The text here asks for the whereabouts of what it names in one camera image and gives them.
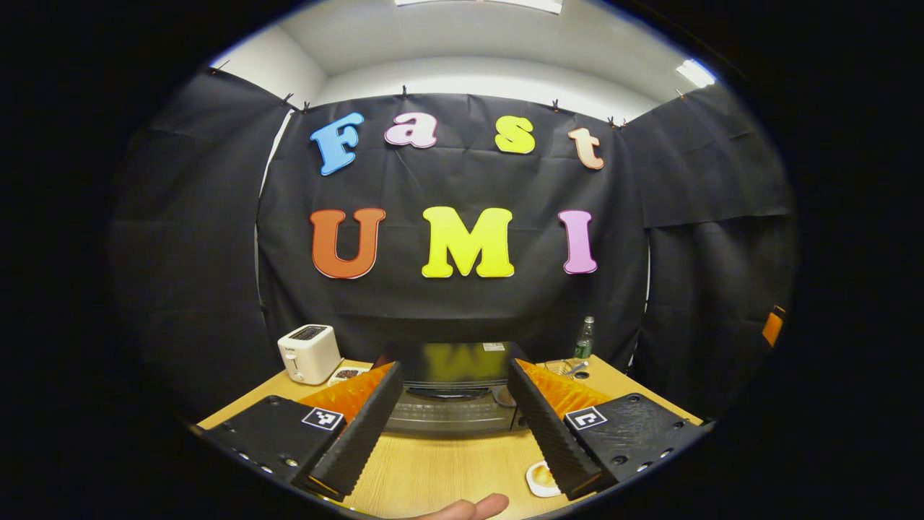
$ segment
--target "white wall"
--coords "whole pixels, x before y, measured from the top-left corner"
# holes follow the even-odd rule
[[[401,93],[472,93],[523,99],[617,124],[660,105],[622,85],[551,65],[488,58],[422,58],[354,70],[330,78],[312,105]]]
[[[295,40],[278,26],[259,32],[218,56],[212,67],[260,85],[263,89],[285,98],[299,108],[314,102],[314,96],[327,81],[327,75],[305,53]]]

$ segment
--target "toaster oven door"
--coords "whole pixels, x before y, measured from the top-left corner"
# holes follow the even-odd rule
[[[523,429],[525,422],[505,390],[506,386],[405,388],[384,431],[427,438],[464,438]]]

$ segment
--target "plastic bottle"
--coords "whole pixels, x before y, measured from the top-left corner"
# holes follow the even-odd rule
[[[587,316],[584,318],[584,324],[581,326],[580,334],[577,335],[575,357],[578,359],[587,359],[590,357],[591,350],[593,350],[593,316]]]

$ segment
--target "letter f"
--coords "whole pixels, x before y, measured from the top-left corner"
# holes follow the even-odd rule
[[[356,128],[351,125],[358,125],[362,121],[362,114],[353,112],[311,134],[311,140],[318,144],[324,160],[321,175],[330,175],[353,162],[356,154],[344,150],[344,144],[351,147],[359,144],[359,135],[356,133]]]

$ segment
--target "pink letter i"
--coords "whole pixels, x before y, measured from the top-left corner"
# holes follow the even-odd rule
[[[559,213],[558,218],[565,223],[565,232],[568,237],[568,261],[565,262],[565,273],[576,275],[596,271],[597,263],[590,257],[590,237],[587,232],[587,223],[592,218],[590,213],[566,210]]]

